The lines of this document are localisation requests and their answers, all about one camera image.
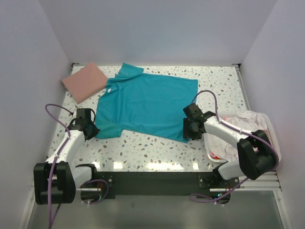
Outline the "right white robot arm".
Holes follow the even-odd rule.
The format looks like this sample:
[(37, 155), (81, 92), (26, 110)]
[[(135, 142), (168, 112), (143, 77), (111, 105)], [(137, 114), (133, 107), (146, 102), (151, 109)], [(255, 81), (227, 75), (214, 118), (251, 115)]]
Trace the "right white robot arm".
[(240, 176), (256, 180), (278, 166), (278, 153), (264, 131), (242, 130), (220, 119), (217, 113), (203, 113), (194, 103), (185, 107), (183, 112), (186, 116), (183, 119), (183, 139), (198, 140), (203, 134), (211, 134), (237, 150), (237, 160), (222, 163), (213, 169), (210, 180), (215, 186), (224, 187), (230, 179)]

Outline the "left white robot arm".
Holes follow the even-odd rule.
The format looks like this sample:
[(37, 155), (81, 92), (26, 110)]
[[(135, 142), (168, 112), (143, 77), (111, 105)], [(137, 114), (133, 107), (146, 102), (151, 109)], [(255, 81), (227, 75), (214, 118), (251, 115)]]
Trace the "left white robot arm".
[(38, 205), (72, 203), (82, 184), (94, 187), (99, 176), (93, 164), (71, 164), (80, 147), (96, 137), (99, 129), (94, 124), (95, 112), (78, 108), (69, 123), (64, 138), (55, 152), (33, 169), (35, 201)]

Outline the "teal t shirt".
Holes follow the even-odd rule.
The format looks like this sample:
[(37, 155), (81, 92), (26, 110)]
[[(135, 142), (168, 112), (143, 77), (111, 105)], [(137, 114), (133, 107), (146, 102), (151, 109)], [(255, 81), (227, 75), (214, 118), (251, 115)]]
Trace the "teal t shirt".
[(197, 92), (196, 79), (149, 74), (123, 63), (98, 100), (96, 137), (116, 138), (128, 130), (185, 142), (183, 109)]

